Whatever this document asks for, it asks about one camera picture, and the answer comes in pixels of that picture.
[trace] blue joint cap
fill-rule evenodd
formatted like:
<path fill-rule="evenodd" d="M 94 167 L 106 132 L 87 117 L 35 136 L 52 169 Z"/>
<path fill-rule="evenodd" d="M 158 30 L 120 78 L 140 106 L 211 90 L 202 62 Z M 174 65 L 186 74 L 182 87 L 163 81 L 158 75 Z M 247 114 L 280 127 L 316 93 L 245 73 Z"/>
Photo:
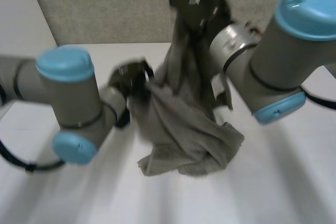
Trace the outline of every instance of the blue joint cap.
<path fill-rule="evenodd" d="M 80 48 L 57 48 L 42 54 L 36 68 L 45 78 L 59 82 L 85 81 L 95 73 L 89 53 Z"/>
<path fill-rule="evenodd" d="M 285 32 L 300 39 L 336 40 L 336 0 L 281 0 L 275 20 Z"/>
<path fill-rule="evenodd" d="M 85 165 L 97 154 L 97 147 L 75 133 L 60 132 L 53 140 L 53 150 L 67 163 Z"/>
<path fill-rule="evenodd" d="M 306 95 L 304 92 L 300 92 L 272 103 L 258 110 L 257 112 L 254 112 L 252 115 L 258 120 L 259 123 L 267 124 L 301 108 L 305 102 Z"/>

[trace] white wall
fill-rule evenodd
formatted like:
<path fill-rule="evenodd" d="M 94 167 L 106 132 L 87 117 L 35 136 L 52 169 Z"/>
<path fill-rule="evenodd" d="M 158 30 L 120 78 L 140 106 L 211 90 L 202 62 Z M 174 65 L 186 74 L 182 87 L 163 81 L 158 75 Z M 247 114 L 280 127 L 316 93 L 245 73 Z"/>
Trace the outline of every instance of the white wall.
<path fill-rule="evenodd" d="M 37 57 L 55 46 L 37 0 L 0 0 L 0 55 Z M 9 106 L 0 109 L 0 119 Z"/>

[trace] silver metal band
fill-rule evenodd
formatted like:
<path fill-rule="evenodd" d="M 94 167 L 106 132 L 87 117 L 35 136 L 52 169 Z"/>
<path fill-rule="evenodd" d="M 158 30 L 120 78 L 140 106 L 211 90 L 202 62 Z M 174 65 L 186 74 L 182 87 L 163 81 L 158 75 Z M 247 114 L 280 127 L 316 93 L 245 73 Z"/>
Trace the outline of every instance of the silver metal band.
<path fill-rule="evenodd" d="M 226 61 L 240 49 L 257 43 L 257 39 L 243 26 L 231 24 L 220 31 L 210 45 L 210 57 L 223 68 Z"/>

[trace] gray towel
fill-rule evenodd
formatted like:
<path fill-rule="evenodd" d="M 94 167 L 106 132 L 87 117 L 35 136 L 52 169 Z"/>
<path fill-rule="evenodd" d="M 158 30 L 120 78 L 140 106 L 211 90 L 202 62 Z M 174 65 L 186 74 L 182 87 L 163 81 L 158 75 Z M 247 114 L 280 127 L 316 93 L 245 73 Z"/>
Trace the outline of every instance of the gray towel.
<path fill-rule="evenodd" d="M 200 176 L 225 169 L 244 140 L 229 123 L 215 122 L 213 108 L 232 108 L 231 97 L 226 82 L 225 93 L 214 97 L 214 73 L 206 56 L 202 42 L 190 40 L 177 18 L 172 45 L 154 80 L 147 83 L 150 100 L 130 99 L 140 132 L 153 143 L 152 153 L 138 162 L 145 176 L 174 169 Z"/>

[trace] gray fabric wall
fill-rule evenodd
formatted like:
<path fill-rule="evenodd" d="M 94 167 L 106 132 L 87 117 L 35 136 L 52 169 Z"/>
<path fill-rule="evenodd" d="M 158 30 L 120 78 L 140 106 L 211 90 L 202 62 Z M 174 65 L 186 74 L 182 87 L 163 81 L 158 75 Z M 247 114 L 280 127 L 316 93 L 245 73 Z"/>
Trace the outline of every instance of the gray fabric wall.
<path fill-rule="evenodd" d="M 265 28 L 279 0 L 229 0 L 236 19 Z M 170 41 L 168 0 L 38 0 L 57 44 Z"/>

